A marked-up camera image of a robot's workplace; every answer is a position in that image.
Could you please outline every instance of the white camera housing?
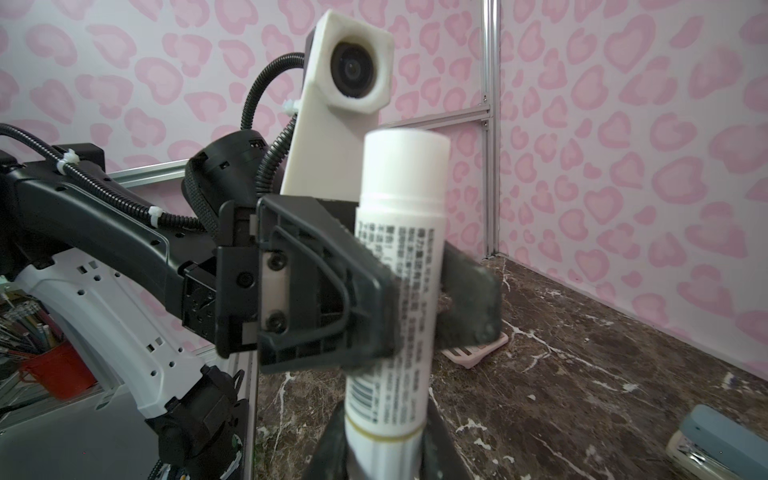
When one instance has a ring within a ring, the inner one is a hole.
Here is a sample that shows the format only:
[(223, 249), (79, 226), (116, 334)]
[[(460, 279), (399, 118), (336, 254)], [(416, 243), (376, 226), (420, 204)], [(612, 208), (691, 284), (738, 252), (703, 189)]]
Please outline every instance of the white camera housing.
[[(362, 46), (373, 60), (372, 87), (361, 98), (342, 94), (331, 74), (333, 51), (343, 42)], [(363, 138), (379, 125), (379, 110), (389, 103), (394, 53), (386, 30), (333, 10), (320, 18), (305, 60), (282, 195), (359, 201)]]

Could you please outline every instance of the screw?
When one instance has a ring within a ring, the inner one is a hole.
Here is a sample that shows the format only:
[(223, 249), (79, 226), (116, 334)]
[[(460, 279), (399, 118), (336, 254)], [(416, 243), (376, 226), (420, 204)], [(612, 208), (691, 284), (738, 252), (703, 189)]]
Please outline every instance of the screw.
[(266, 265), (270, 268), (270, 270), (275, 271), (282, 270), (285, 268), (287, 263), (288, 259), (283, 252), (273, 253), (272, 256), (266, 261)]
[(275, 312), (266, 319), (266, 329), (270, 332), (283, 333), (286, 331), (287, 321), (283, 312)]
[(237, 274), (237, 285), (242, 288), (248, 288), (253, 285), (253, 274), (251, 272), (240, 272)]

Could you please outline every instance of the gold stripe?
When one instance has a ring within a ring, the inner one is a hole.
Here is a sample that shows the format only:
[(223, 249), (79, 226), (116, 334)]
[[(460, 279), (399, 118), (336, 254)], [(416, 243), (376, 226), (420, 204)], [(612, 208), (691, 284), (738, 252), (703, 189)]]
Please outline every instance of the gold stripe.
[(362, 427), (361, 427), (361, 426), (357, 425), (357, 424), (356, 424), (356, 423), (355, 423), (355, 422), (354, 422), (354, 421), (353, 421), (353, 420), (352, 420), (352, 419), (349, 417), (349, 415), (348, 415), (348, 414), (344, 413), (344, 416), (346, 417), (346, 419), (347, 419), (347, 420), (349, 420), (349, 424), (350, 424), (350, 425), (351, 425), (351, 426), (352, 426), (352, 427), (353, 427), (355, 430), (357, 430), (357, 432), (358, 432), (360, 435), (362, 435), (362, 436), (364, 436), (364, 437), (366, 437), (366, 438), (368, 438), (368, 439), (371, 439), (371, 440), (373, 440), (374, 442), (384, 442), (384, 443), (400, 443), (400, 442), (406, 442), (406, 441), (408, 441), (408, 440), (412, 439), (413, 437), (417, 436), (418, 434), (420, 434), (420, 433), (422, 432), (422, 430), (424, 430), (424, 427), (426, 427), (426, 425), (427, 425), (427, 422), (426, 422), (426, 421), (424, 421), (424, 423), (423, 423), (423, 424), (421, 424), (421, 425), (420, 425), (420, 426), (419, 426), (419, 427), (418, 427), (416, 430), (414, 430), (413, 432), (407, 433), (407, 434), (405, 434), (405, 435), (400, 435), (400, 436), (398, 436), (398, 437), (385, 437), (385, 436), (382, 436), (382, 435), (374, 435), (374, 434), (372, 434), (371, 432), (366, 432), (365, 430), (363, 430), (363, 429), (362, 429)]

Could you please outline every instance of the bunch of pencils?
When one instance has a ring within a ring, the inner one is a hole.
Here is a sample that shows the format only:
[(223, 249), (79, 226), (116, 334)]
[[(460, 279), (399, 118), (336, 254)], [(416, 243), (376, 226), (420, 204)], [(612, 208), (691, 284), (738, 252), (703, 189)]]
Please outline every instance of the bunch of pencils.
[(23, 361), (64, 341), (53, 319), (35, 300), (26, 300), (0, 316), (0, 357)]

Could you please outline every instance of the glue stick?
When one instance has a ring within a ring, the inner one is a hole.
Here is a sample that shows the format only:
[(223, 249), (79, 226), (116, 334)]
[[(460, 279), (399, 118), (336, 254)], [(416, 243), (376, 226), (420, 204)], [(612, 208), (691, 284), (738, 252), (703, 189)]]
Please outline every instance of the glue stick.
[(400, 278), (396, 356), (346, 379), (351, 480), (418, 476), (445, 241), (451, 141), (393, 128), (366, 135), (356, 236)]

